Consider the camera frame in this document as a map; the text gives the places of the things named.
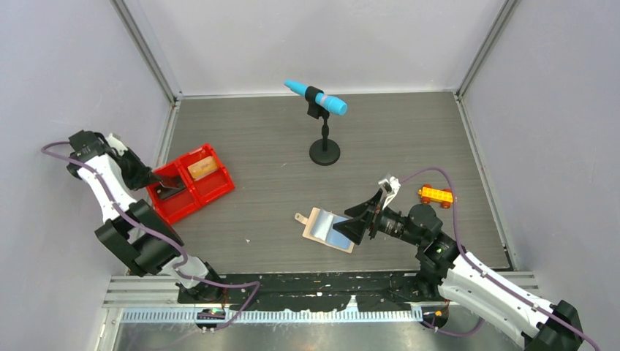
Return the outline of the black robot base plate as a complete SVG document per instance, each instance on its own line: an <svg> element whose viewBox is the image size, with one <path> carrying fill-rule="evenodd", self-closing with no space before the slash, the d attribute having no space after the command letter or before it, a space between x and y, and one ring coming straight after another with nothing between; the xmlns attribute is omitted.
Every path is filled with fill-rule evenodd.
<svg viewBox="0 0 620 351"><path fill-rule="evenodd" d="M234 273L220 286L178 287L179 303L215 303L233 311L340 312L354 302L363 312L405 311L421 303L445 317L452 306L417 272Z"/></svg>

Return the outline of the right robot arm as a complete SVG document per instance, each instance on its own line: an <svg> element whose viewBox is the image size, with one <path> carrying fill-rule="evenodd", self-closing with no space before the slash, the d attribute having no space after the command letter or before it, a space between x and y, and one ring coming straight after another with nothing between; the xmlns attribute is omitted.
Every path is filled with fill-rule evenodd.
<svg viewBox="0 0 620 351"><path fill-rule="evenodd" d="M585 338L576 308L553 304L525 291L483 264L444 233L428 204L408 214L387 205L379 190L370 200L348 208L333 229L355 244L384 233L417 247L417 290L427 300L443 298L469 309L509 336L524 350L578 350Z"/></svg>

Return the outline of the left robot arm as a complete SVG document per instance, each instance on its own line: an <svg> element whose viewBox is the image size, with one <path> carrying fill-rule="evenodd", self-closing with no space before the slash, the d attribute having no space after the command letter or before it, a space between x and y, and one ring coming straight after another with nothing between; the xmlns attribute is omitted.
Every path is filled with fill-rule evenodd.
<svg viewBox="0 0 620 351"><path fill-rule="evenodd" d="M133 274L164 274L177 281L180 298L208 303L224 295L224 283L199 257L183 252L183 241L145 200L132 192L161 181L115 135L81 130L69 137L68 171L85 181L102 210L97 239Z"/></svg>

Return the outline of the beige card holder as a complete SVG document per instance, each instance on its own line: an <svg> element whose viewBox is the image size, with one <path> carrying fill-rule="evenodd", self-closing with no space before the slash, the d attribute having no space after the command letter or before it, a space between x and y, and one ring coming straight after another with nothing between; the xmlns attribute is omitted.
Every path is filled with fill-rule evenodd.
<svg viewBox="0 0 620 351"><path fill-rule="evenodd" d="M347 254L352 253L355 244L333 228L334 224L346 221L345 217L314 207L308 216L296 213L294 219L304 225L304 238Z"/></svg>

